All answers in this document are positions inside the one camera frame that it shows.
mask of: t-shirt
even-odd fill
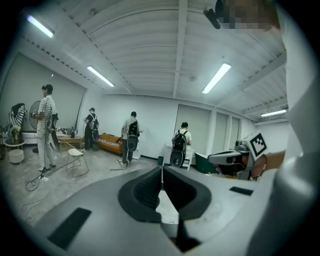
[[[277,6],[277,13],[287,55],[286,93],[289,110],[291,110],[316,78],[319,66],[316,55],[296,22],[280,6]],[[297,157],[302,152],[298,137],[289,125],[284,160]]]
[[[47,128],[50,128],[47,127],[47,122],[52,119],[53,110],[56,111],[56,104],[51,95],[48,95],[41,100],[39,105],[38,114],[43,113],[44,116],[42,120],[38,120],[36,127],[38,131],[45,131]]]
[[[85,128],[89,128],[90,129],[90,124],[92,122],[92,120],[96,117],[96,114],[93,113],[93,114],[88,114],[88,116],[86,117],[87,120],[89,120],[89,122],[86,124],[86,127]]]
[[[181,134],[184,134],[186,132],[186,130],[182,129],[182,128],[179,131],[180,131]],[[176,130],[174,132],[174,134],[173,134],[172,141],[174,140],[174,138],[176,137],[177,134],[178,134],[178,131]],[[189,141],[191,141],[191,133],[189,131],[187,131],[184,136],[185,136],[185,139],[186,139],[186,143],[188,144]]]
[[[125,120],[122,128],[124,128],[124,132],[122,135],[122,139],[127,140],[128,139],[128,132],[129,132],[129,127],[131,124],[133,124],[135,121],[137,121],[138,125],[137,125],[137,131],[140,131],[140,125],[137,119],[135,119],[134,117],[130,117],[127,120]]]

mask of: striped clothing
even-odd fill
[[[36,129],[38,131],[45,131],[47,128],[50,128],[47,127],[48,120],[52,119],[52,114],[56,113],[56,104],[51,95],[48,95],[41,100],[38,113],[43,113],[44,118],[42,120],[38,120]]]
[[[14,107],[12,107],[11,111],[9,112],[8,123],[11,124],[12,126],[21,126],[23,121],[25,122],[27,121],[28,110],[26,106],[23,104],[19,107],[15,116],[13,108]]]

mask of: floor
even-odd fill
[[[32,147],[25,147],[24,161],[21,164],[12,164],[8,161],[8,156],[0,161],[0,175],[2,186],[7,193],[7,199],[18,218],[34,226],[37,221],[50,209],[58,205],[74,193],[86,187],[87,185],[103,179],[112,178],[118,175],[134,172],[143,168],[152,168],[157,166],[157,161],[141,157],[139,160],[132,160],[125,170],[110,171],[110,169],[119,169],[120,165],[117,160],[120,156],[111,152],[99,149],[97,151],[88,151],[85,153],[85,159],[90,171],[81,176],[73,177],[86,172],[87,167],[83,159],[81,166],[77,166],[73,170],[66,171],[66,167],[62,167],[57,172],[48,175],[47,182],[41,182],[34,191],[26,190],[26,183],[37,177],[39,169],[39,155],[32,152]],[[56,168],[64,166],[67,163],[68,151],[54,151],[56,160]],[[177,224],[178,212],[172,205],[167,194],[161,191],[159,194],[160,205],[157,212],[161,213],[162,222]]]

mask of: white pants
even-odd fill
[[[56,165],[52,149],[50,147],[49,132],[44,130],[36,131],[38,151],[41,169],[49,168],[49,165]]]

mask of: white chair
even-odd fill
[[[73,157],[73,161],[69,162],[69,156]],[[73,169],[76,166],[81,166],[81,161],[80,161],[81,157],[83,157],[83,159],[84,159],[85,165],[87,167],[87,171],[85,173],[83,173],[83,174],[78,175],[78,176],[74,176],[74,174],[72,174],[73,178],[85,175],[87,172],[89,172],[89,167],[88,167],[88,164],[87,164],[87,161],[86,161],[84,153],[82,153],[81,151],[77,150],[76,148],[71,148],[71,149],[68,150],[68,159],[66,161],[66,171],[68,171],[69,169]],[[75,162],[78,159],[79,159],[79,163],[80,164],[79,165],[75,165]]]

